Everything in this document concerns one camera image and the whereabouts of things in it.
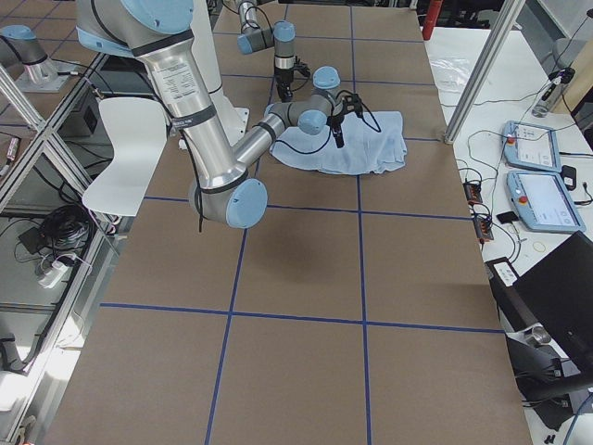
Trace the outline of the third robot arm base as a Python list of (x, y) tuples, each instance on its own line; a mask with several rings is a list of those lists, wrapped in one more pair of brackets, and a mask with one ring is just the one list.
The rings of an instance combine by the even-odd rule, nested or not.
[(48, 56), (35, 33), (25, 25), (1, 29), (1, 65), (7, 70), (21, 66), (24, 73), (16, 85), (29, 93), (58, 92), (70, 77), (78, 75), (73, 63), (58, 62)]

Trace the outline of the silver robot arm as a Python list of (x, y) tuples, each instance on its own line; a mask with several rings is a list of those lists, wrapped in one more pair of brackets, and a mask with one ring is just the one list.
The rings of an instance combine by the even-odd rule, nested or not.
[(240, 52), (249, 55), (272, 48), (277, 94), (282, 102), (290, 102), (293, 99), (292, 83), (300, 62), (295, 50), (294, 24), (286, 20), (271, 24), (265, 12), (260, 9), (258, 1), (233, 1), (233, 9), (241, 24), (237, 37)]
[(219, 68), (205, 2), (79, 1), (76, 11), (84, 47), (144, 64), (157, 99), (188, 147), (196, 177), (190, 196), (201, 219), (239, 229), (258, 223), (268, 194), (249, 176), (249, 167), (287, 128), (319, 134), (342, 109), (337, 70), (321, 67), (313, 74), (310, 98), (271, 105), (231, 143), (214, 85), (203, 78)]

